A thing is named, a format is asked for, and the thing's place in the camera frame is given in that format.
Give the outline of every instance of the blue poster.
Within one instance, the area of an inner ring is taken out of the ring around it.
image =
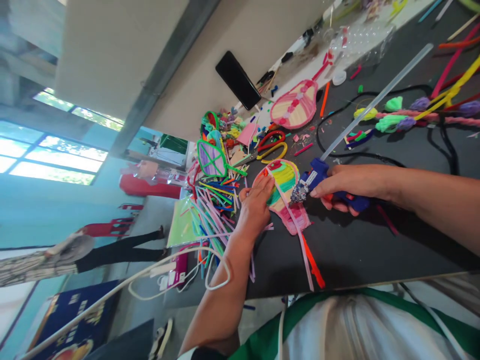
[[[33,349],[73,320],[78,314],[116,287],[118,283],[117,280],[109,281],[55,295],[30,349]],[[33,359],[82,360],[93,350],[104,344],[107,340],[113,315],[115,314],[115,309],[113,308],[115,298],[116,296],[109,298]]]

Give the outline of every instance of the black pants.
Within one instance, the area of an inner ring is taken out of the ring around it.
[[[139,236],[130,236],[122,240],[98,247],[80,260],[75,261],[79,273],[98,268],[102,265],[116,263],[157,262],[165,257],[165,250],[134,248],[151,240],[162,239],[160,231]]]

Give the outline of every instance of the purple pom pom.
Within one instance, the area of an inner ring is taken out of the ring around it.
[[[467,102],[460,105],[460,113],[464,118],[470,118],[476,113],[480,113],[480,101]]]
[[[401,131],[408,131],[415,125],[415,123],[416,123],[415,119],[409,116],[404,118],[402,121],[400,121],[396,125],[396,129]]]
[[[415,100],[413,104],[410,105],[410,110],[424,112],[429,107],[429,104],[430,99],[424,96]]]

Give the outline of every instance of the yellow scissors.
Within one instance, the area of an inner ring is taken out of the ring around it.
[[[270,139],[271,137],[273,137],[274,135],[280,135],[280,139],[265,145],[265,142],[268,139]],[[278,148],[281,148],[281,147],[283,147],[283,150],[278,157],[276,157],[272,160],[265,160],[264,159],[267,155],[271,154],[272,152],[274,152],[275,150],[277,150]],[[233,164],[232,166],[233,167],[239,167],[239,166],[248,164],[249,162],[252,162],[253,160],[260,160],[262,164],[269,164],[273,160],[282,159],[285,156],[285,154],[287,153],[288,148],[289,147],[288,147],[287,143],[285,142],[285,133],[283,131],[280,131],[280,130],[271,131],[260,141],[260,143],[258,144],[258,148],[255,150],[255,152],[252,152],[249,156],[240,160],[236,164]],[[266,151],[262,155],[260,155],[260,153],[263,150],[266,150],[266,149],[268,149],[268,151]]]

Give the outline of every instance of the black table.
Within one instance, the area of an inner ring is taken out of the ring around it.
[[[391,47],[375,68],[364,68],[353,80],[347,80],[342,85],[330,87],[325,113],[328,114],[352,99],[359,85],[364,91],[381,91],[388,82],[425,46],[433,43],[435,50],[422,60],[395,89],[411,85],[428,84],[435,86],[440,74],[449,61],[452,53],[438,51],[437,45],[464,24],[472,14],[458,2],[454,2],[439,26],[433,27],[435,17],[440,11],[439,6],[424,22],[417,24],[418,17],[399,29],[394,36]],[[463,73],[478,56],[478,47],[464,51],[449,75],[449,79]],[[348,76],[355,69],[347,71]],[[478,78],[473,78],[464,86],[455,101],[466,99],[478,92]],[[403,107],[407,108],[417,98],[425,94],[421,90],[408,91],[403,94]],[[383,109],[386,97],[376,108]],[[372,99],[373,96],[361,97]],[[365,100],[361,107],[369,103]],[[320,141],[327,148],[331,142],[353,120],[356,104],[325,122],[319,132]],[[289,146],[285,159],[292,160],[298,166],[300,173],[310,170],[310,161],[320,157],[322,152],[317,146],[315,132],[310,131],[312,125],[320,122],[318,111],[313,120],[293,134],[309,134],[314,146],[297,157],[293,153],[301,148],[292,148],[292,138],[287,138]],[[371,122],[362,124],[359,129],[370,129]],[[474,132],[472,128],[448,126],[448,135],[459,158],[460,174],[462,176],[480,179],[480,140],[466,138]],[[337,146],[336,154],[344,153],[345,143]],[[409,168],[419,168],[450,173],[448,151],[441,139],[440,129],[413,128],[408,132],[374,135],[365,145],[353,151],[366,151],[393,158]],[[333,159],[327,162],[333,166]],[[365,157],[348,157],[341,159],[342,164],[378,164],[379,160]],[[248,170],[248,183],[265,165],[259,161],[252,163]],[[392,283],[413,279],[473,272],[480,269],[480,258],[460,246],[441,232],[424,223],[414,214],[398,209],[393,205],[385,205],[388,214],[399,236],[394,236],[384,219],[374,206],[354,218],[338,211],[327,211],[317,200],[309,198],[305,208],[312,222],[304,231],[310,250],[318,264],[325,280],[326,289],[346,289],[365,287],[373,284]],[[255,283],[249,281],[247,299],[281,296],[286,294],[305,293],[309,291],[307,276],[302,258],[302,252],[297,236],[291,236],[278,216],[272,214],[275,230],[266,231],[257,240],[254,249],[256,270]],[[196,264],[194,257],[189,262]],[[313,277],[315,290],[320,288]],[[196,305],[205,291],[200,276],[192,282],[190,289],[177,294],[170,291],[165,295],[165,304],[169,307]]]

